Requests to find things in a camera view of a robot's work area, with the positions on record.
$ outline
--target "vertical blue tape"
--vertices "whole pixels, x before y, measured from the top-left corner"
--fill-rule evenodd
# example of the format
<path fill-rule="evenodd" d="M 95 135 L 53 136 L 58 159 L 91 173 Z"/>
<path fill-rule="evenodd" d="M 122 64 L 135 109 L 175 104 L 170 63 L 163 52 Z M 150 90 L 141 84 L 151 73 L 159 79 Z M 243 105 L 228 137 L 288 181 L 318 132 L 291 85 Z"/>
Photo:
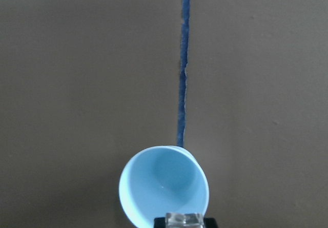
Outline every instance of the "vertical blue tape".
<path fill-rule="evenodd" d="M 179 85 L 179 111 L 177 145 L 183 147 L 186 127 L 186 91 L 187 91 L 187 65 L 189 44 L 189 18 L 190 0 L 182 0 L 181 53 L 180 53 L 180 85 Z"/>

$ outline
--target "cup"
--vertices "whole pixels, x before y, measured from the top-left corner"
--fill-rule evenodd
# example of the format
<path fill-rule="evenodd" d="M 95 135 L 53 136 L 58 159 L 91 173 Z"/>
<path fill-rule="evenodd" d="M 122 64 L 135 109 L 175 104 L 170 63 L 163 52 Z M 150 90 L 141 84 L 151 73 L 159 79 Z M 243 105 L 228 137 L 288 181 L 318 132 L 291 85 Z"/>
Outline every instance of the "cup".
<path fill-rule="evenodd" d="M 196 159 L 177 146 L 155 146 L 133 156 L 119 181 L 125 214 L 138 228 L 153 228 L 166 213 L 201 213 L 209 204 L 209 185 Z"/>

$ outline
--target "light blue cup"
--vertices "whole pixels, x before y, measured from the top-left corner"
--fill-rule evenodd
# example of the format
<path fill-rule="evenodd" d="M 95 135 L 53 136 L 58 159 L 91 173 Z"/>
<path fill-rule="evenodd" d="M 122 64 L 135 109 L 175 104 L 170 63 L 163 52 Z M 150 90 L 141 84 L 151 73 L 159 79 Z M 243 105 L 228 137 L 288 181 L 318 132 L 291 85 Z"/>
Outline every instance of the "light blue cup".
<path fill-rule="evenodd" d="M 177 146 L 155 146 L 135 156 L 119 181 L 125 214 L 138 228 L 153 228 L 166 213 L 202 213 L 209 204 L 209 185 L 196 159 Z"/>

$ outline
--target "cup rim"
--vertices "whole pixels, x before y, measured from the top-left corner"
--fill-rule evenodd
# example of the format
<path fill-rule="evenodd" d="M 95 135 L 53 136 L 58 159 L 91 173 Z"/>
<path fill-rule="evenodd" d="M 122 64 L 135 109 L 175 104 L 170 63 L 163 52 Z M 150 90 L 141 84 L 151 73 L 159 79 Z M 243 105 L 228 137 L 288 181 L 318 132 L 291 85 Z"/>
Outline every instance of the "cup rim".
<path fill-rule="evenodd" d="M 141 154 L 143 154 L 147 151 L 157 150 L 157 149 L 167 149 L 167 150 L 173 150 L 173 151 L 179 152 L 180 154 L 183 154 L 184 156 L 189 158 L 195 164 L 196 168 L 201 173 L 202 179 L 203 179 L 203 181 L 205 183 L 205 187 L 206 187 L 206 189 L 205 189 L 206 196 L 205 196 L 205 200 L 204 200 L 203 207 L 202 207 L 202 214 L 205 215 L 206 210 L 208 208 L 208 204 L 209 204 L 209 198 L 210 198 L 209 197 L 209 195 L 210 195 L 209 184 L 207 182 L 207 178 L 206 178 L 204 171 L 202 170 L 202 168 L 196 161 L 195 157 L 188 150 L 186 150 L 182 147 L 153 146 L 153 147 L 146 148 L 146 149 L 138 152 L 137 154 L 135 154 L 125 165 L 125 167 L 122 171 L 122 174 L 120 176 L 119 186 L 118 186 L 119 199 L 120 199 L 121 206 L 122 206 L 126 216 L 136 227 L 139 227 L 139 228 L 152 228 L 153 227 L 153 224 L 148 224 L 146 217 L 143 217 L 143 215 L 140 212 L 137 212 L 137 210 L 138 210 L 137 205 L 136 205 L 136 203 L 134 203 L 131 190 L 128 187 L 129 185 L 126 183 L 128 182 L 128 180 L 130 178 L 129 168 L 134 163 L 134 161 Z"/>

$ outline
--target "blue tape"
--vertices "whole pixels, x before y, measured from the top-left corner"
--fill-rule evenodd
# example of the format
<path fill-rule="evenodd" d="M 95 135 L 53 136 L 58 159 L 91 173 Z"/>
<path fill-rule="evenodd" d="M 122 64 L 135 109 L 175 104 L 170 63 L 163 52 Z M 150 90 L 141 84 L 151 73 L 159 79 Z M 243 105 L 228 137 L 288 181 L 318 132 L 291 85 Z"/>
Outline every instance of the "blue tape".
<path fill-rule="evenodd" d="M 182 1 L 181 48 L 180 48 L 180 85 L 179 85 L 179 110 L 177 145 L 183 147 L 186 127 L 186 91 L 187 91 L 187 65 L 189 44 L 189 18 L 190 0 Z"/>

